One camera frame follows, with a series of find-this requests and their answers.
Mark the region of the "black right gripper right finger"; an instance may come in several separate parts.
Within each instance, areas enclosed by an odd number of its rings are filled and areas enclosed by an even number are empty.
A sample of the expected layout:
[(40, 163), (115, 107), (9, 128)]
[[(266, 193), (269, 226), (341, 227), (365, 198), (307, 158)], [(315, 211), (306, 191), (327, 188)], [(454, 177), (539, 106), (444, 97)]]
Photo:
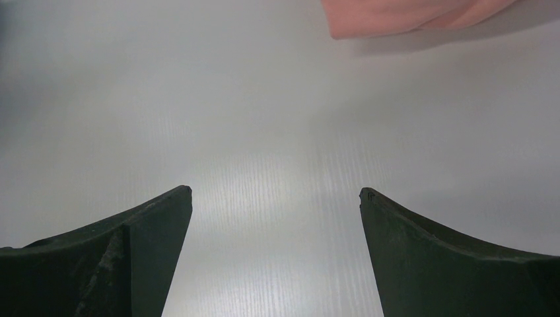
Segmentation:
[(360, 212), (385, 316), (558, 316), (559, 258), (499, 246), (371, 189)]

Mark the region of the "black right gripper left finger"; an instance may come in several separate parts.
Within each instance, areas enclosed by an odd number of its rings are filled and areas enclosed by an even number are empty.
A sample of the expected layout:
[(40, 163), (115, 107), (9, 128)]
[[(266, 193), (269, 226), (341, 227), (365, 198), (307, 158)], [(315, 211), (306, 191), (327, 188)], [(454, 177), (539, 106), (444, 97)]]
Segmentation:
[(178, 186), (22, 248), (1, 249), (2, 316), (161, 316), (191, 219)]

